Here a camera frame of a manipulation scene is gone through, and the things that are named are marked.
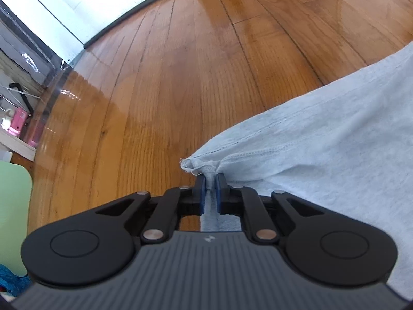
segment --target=green seat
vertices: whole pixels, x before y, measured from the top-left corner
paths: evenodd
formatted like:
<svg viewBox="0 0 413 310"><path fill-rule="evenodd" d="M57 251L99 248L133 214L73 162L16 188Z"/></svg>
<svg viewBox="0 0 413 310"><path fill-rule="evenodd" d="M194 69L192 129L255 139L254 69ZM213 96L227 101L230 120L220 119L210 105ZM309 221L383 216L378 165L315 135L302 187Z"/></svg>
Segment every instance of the green seat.
<svg viewBox="0 0 413 310"><path fill-rule="evenodd" d="M26 275L20 247L27 235L32 180L20 165L0 161L0 263L15 275Z"/></svg>

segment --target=white door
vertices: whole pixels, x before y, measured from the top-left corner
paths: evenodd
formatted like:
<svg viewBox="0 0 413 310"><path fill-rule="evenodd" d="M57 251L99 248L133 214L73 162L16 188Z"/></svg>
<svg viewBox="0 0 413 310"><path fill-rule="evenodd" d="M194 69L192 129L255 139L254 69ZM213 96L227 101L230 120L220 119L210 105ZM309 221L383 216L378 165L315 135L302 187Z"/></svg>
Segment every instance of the white door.
<svg viewBox="0 0 413 310"><path fill-rule="evenodd" d="M44 43L71 62L83 44L144 0L3 0Z"/></svg>

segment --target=blue fabric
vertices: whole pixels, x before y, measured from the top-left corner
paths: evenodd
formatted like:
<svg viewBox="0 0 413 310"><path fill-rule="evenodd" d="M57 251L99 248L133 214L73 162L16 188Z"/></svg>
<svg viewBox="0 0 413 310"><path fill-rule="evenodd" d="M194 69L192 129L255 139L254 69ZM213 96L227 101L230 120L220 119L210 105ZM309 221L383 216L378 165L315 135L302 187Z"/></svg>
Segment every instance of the blue fabric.
<svg viewBox="0 0 413 310"><path fill-rule="evenodd" d="M13 296L17 297L31 285L30 278L26 275L14 275L6 266L0 264L0 286Z"/></svg>

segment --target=gray towel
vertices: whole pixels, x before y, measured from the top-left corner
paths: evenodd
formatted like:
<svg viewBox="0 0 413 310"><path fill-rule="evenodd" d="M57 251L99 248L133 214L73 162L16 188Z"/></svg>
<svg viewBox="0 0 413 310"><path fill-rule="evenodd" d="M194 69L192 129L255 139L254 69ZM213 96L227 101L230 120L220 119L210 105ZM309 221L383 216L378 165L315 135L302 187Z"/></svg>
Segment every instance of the gray towel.
<svg viewBox="0 0 413 310"><path fill-rule="evenodd" d="M413 43L382 61L217 135L182 169L269 196L290 192L387 232L389 285L413 298ZM209 195L202 231L240 228Z"/></svg>

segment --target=logo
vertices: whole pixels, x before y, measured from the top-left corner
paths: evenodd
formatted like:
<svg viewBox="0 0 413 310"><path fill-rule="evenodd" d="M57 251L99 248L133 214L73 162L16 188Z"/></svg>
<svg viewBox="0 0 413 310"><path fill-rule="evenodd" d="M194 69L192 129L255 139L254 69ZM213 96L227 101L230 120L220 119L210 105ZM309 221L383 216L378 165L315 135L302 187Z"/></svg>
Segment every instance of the logo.
<svg viewBox="0 0 413 310"><path fill-rule="evenodd" d="M212 241L215 240L215 237L214 236L207 236L207 237L204 238L204 240L208 241L208 242L212 242Z"/></svg>

